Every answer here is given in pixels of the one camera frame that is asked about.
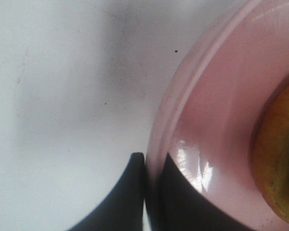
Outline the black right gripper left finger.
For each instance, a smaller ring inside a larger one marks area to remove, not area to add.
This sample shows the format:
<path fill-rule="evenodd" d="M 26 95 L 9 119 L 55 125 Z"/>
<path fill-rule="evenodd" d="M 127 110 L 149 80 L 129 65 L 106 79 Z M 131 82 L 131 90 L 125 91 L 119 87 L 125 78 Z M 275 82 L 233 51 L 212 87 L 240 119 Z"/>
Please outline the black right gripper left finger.
<path fill-rule="evenodd" d="M 120 179 L 105 199 L 71 231 L 142 231 L 145 158 L 132 153 Z"/>

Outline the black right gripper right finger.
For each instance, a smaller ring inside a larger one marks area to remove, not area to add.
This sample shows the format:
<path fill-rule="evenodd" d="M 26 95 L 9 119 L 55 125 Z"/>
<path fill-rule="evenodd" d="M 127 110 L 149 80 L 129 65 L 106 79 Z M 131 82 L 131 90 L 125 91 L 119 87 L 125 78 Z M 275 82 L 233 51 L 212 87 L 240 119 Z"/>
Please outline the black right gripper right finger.
<path fill-rule="evenodd" d="M 170 155 L 157 185 L 147 189 L 146 208 L 153 231 L 248 231 L 203 197 L 183 176 Z"/>

